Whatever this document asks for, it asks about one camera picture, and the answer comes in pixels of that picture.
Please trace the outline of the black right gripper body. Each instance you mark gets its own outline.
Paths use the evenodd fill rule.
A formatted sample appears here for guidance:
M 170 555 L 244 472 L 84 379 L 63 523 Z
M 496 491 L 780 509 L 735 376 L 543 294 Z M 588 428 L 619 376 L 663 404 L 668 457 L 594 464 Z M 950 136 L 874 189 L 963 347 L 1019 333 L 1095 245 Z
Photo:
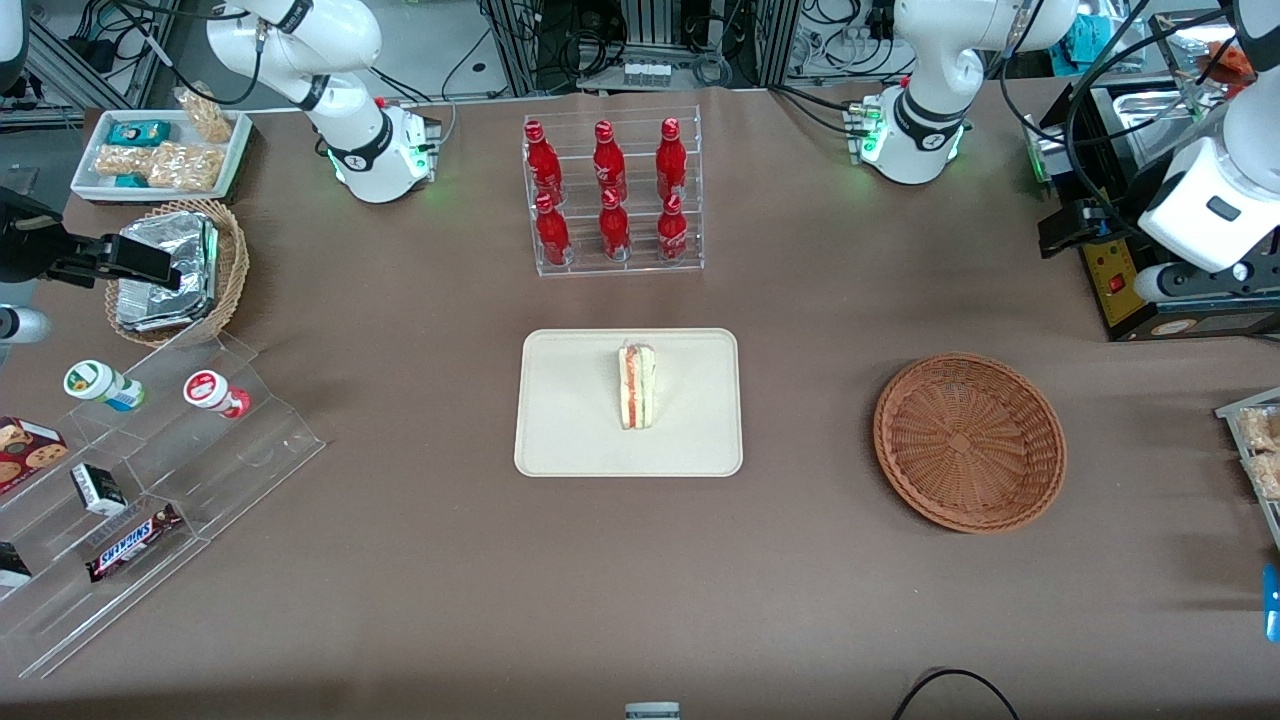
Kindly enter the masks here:
M 36 279 L 73 254 L 76 241 L 60 214 L 28 196 L 1 191 L 3 283 Z

